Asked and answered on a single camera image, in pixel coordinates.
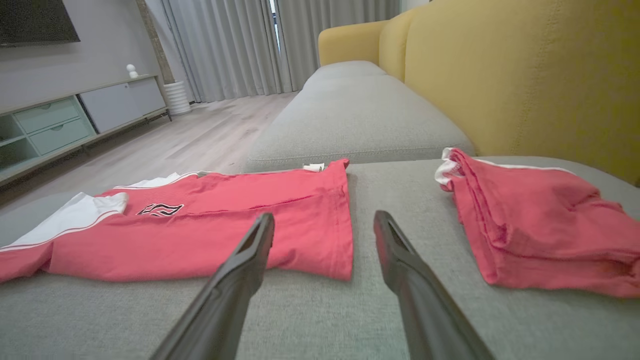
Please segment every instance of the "wall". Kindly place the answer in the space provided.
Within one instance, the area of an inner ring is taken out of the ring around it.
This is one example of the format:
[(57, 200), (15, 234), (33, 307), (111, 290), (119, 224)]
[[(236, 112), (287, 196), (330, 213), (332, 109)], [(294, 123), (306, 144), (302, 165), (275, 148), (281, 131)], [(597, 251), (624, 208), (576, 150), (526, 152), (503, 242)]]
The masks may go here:
[(401, 0), (400, 9), (402, 12), (405, 12), (428, 2), (429, 0)]
[(63, 0), (80, 42), (0, 49), (0, 112), (129, 78), (158, 74), (151, 41), (133, 0)]
[(149, 13), (154, 20), (154, 26), (156, 27), (158, 38), (160, 38), (160, 44), (162, 44), (164, 54), (169, 62), (173, 78), (176, 82), (184, 81), (184, 88), (187, 91), (187, 99), (189, 99), (189, 101), (194, 101), (193, 93), (191, 92), (189, 81), (187, 80), (187, 75), (184, 72), (184, 67), (182, 67), (182, 62), (180, 61), (180, 54), (175, 46), (173, 35), (169, 29), (169, 23), (167, 22), (166, 15), (164, 14), (162, 0), (146, 0), (146, 2)]

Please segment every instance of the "gray wall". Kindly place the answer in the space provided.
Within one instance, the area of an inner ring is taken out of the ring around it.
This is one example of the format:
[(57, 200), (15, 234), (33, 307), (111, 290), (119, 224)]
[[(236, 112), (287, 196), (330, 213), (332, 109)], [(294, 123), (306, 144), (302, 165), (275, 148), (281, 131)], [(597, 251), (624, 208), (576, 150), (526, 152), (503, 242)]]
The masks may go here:
[(134, 0), (63, 0), (80, 42), (0, 49), (0, 112), (70, 92), (158, 74)]

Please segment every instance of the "shirt logo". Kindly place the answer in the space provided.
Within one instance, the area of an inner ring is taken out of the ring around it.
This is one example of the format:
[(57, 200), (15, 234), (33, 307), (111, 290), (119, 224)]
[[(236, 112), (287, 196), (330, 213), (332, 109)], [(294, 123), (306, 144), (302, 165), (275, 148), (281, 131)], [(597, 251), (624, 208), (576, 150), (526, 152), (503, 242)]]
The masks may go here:
[(171, 206), (167, 204), (149, 204), (137, 215), (151, 215), (153, 217), (170, 217), (182, 209), (184, 204)]

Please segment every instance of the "drawer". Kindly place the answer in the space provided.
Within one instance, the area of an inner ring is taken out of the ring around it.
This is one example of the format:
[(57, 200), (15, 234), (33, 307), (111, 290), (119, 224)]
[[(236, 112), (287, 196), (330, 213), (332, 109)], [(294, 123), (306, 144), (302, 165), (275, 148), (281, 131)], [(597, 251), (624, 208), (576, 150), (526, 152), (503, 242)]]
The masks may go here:
[(44, 129), (47, 126), (80, 116), (70, 99), (52, 102), (37, 108), (14, 113), (26, 133)]
[(73, 120), (29, 136), (41, 155), (91, 135), (82, 119)]

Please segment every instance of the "white planter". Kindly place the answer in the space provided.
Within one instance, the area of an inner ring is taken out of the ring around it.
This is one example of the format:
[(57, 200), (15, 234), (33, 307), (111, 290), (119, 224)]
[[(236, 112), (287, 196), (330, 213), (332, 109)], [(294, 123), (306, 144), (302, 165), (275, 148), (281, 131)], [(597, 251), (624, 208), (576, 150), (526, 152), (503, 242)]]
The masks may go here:
[(187, 91), (184, 88), (184, 81), (164, 86), (167, 98), (169, 98), (169, 114), (182, 115), (191, 111), (189, 99), (187, 99)]

